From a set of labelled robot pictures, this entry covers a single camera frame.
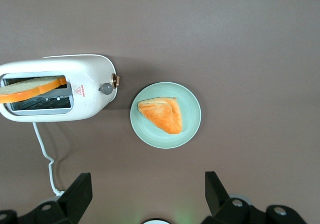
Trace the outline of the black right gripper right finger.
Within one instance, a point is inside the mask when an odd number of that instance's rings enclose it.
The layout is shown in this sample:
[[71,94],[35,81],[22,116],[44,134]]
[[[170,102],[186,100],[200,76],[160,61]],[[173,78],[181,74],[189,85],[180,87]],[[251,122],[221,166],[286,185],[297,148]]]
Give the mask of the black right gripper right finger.
[[288,206],[270,205],[261,211],[239,197],[230,197],[214,171],[205,173],[205,196],[211,215],[203,223],[306,223]]

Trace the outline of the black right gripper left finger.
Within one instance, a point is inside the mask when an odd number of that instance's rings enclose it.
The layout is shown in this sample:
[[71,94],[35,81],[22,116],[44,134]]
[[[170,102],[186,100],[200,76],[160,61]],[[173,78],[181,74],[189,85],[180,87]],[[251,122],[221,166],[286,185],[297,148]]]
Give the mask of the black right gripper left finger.
[[1,210],[1,223],[79,223],[93,196],[90,173],[80,174],[59,197],[44,200],[30,212],[18,216],[13,209]]

